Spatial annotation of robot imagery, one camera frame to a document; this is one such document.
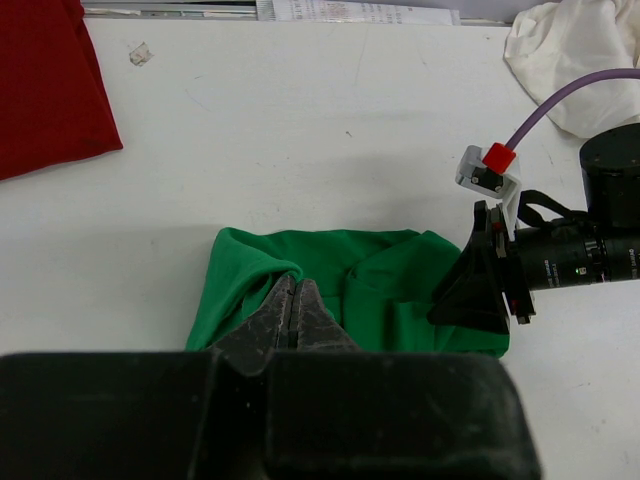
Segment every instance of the green cloth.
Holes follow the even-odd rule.
[[[218,234],[188,350],[206,348],[261,305],[283,274],[316,281],[324,303],[369,351],[483,352],[501,356],[508,335],[426,320],[431,292],[460,251],[433,232],[286,231]]]

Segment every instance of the camera lens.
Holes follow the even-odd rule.
[[[590,285],[606,280],[602,243],[576,223],[516,232],[520,259],[531,290]]]

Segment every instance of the white table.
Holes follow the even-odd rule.
[[[506,29],[88,23],[125,150],[0,184],[2,353],[182,348],[221,226],[462,246],[478,197],[458,159],[533,108]],[[584,208],[579,145],[543,121],[525,186]],[[639,286],[542,292],[513,326],[504,362],[551,480],[640,478]]]

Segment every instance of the white cloth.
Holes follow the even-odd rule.
[[[638,68],[640,1],[564,0],[520,13],[505,60],[538,103],[569,82],[610,68]],[[549,112],[563,130],[589,138],[638,121],[640,81],[609,80],[574,92]]]

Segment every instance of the black camera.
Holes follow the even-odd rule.
[[[509,235],[501,208],[475,204],[471,237],[433,294],[428,319],[494,333],[535,314],[531,292],[633,280],[640,266],[640,124],[618,127],[580,150],[588,212],[524,191]],[[533,206],[559,217],[546,221]]]

